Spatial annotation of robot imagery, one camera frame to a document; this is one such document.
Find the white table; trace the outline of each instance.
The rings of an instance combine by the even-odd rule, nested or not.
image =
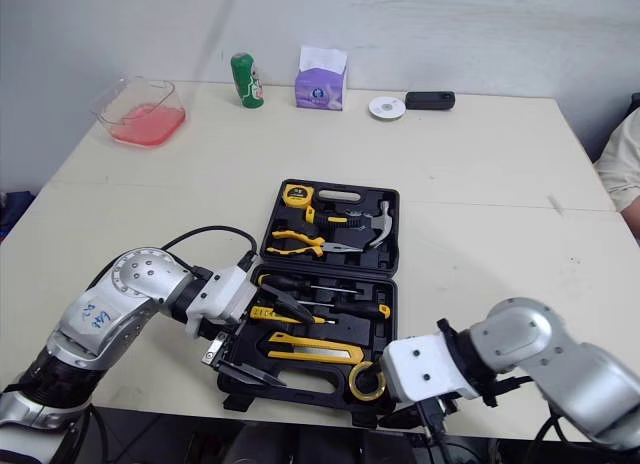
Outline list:
[[[400,192],[400,337],[432,333],[441,317],[464,329],[498,301],[524,295],[640,373],[632,337],[640,252],[553,100],[458,96],[451,112],[380,122],[366,111],[380,92],[349,91],[347,110],[329,112],[295,108],[290,88],[267,88],[257,110],[240,107],[229,85],[178,89],[188,123],[166,146],[117,145],[94,126],[0,246],[0,385],[26,368],[114,255],[207,224],[260,239],[289,177]],[[220,268],[245,246],[213,233],[176,252]],[[225,411],[216,374],[200,364],[207,345],[156,317],[102,380],[95,402],[349,425],[344,412],[261,399],[247,413]],[[449,431],[532,438],[546,418],[532,385],[499,402],[489,409],[461,401]]]

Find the pliers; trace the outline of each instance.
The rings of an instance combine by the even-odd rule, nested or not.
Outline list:
[[[303,242],[308,246],[290,250],[276,249],[275,247],[267,248],[267,252],[272,252],[281,256],[313,252],[316,256],[320,257],[325,252],[362,252],[362,249],[359,249],[357,247],[351,247],[337,242],[326,242],[322,237],[316,237],[315,239],[312,239],[309,236],[290,230],[274,231],[271,233],[271,237],[273,237],[274,239],[295,239],[296,241]]]

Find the tissue box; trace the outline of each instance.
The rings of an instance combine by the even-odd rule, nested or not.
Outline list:
[[[303,46],[296,77],[296,105],[341,111],[347,90],[347,54]]]

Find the toolbox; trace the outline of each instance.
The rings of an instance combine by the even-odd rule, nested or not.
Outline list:
[[[282,183],[260,248],[263,264],[251,277],[259,289],[224,359],[286,385],[219,374],[218,387],[229,394],[226,409],[246,411],[256,397],[277,399],[348,410],[362,427],[375,427],[377,416],[393,411],[383,382],[363,392],[354,376],[396,338],[398,291],[391,278],[398,268],[399,201],[392,189]],[[278,296],[308,309],[314,323],[283,312]],[[326,385],[298,388],[290,380],[296,374]]]

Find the robotic arm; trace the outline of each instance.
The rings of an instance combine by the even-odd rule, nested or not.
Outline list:
[[[156,248],[120,256],[67,308],[35,361],[0,397],[0,462],[63,462],[58,449],[98,382],[156,313],[185,323],[194,338],[238,324],[256,292],[246,279],[254,255],[218,273],[187,269]]]
[[[64,462],[60,450],[98,382],[158,312],[185,323],[192,337],[213,341],[205,364],[236,379],[282,385],[258,369],[218,358],[256,292],[246,279],[254,256],[255,249],[218,273],[189,268],[156,248],[117,258],[64,312],[35,361],[0,396],[0,462],[24,462],[18,461],[24,456]],[[602,349],[576,343],[549,307],[509,299],[460,333],[444,319],[438,327],[438,334],[390,343],[363,376],[369,372],[375,379],[382,372],[401,402],[482,396],[495,406],[497,395],[523,382],[497,381],[497,375],[519,367],[592,441],[616,451],[640,446],[640,380]]]
[[[440,396],[490,406],[518,387],[496,381],[527,372],[554,411],[593,442],[614,451],[640,446],[640,380],[606,351],[578,344],[551,308],[526,298],[496,305],[487,319],[457,333],[446,320],[436,335],[392,342],[380,367],[400,401]]]

